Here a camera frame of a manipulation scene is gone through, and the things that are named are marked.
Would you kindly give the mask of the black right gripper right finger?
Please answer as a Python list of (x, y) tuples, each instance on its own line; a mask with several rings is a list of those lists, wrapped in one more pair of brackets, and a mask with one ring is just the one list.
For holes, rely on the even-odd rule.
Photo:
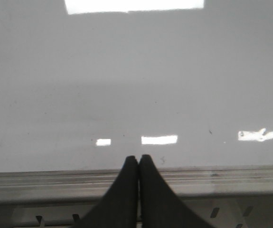
[(158, 172), (150, 155), (139, 162), (141, 219), (144, 228), (210, 228), (190, 210)]

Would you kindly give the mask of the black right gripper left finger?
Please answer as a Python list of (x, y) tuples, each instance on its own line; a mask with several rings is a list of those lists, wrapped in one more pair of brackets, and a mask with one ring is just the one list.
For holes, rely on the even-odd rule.
[(138, 162), (126, 157), (124, 164), (101, 200), (75, 228), (135, 228), (138, 216)]

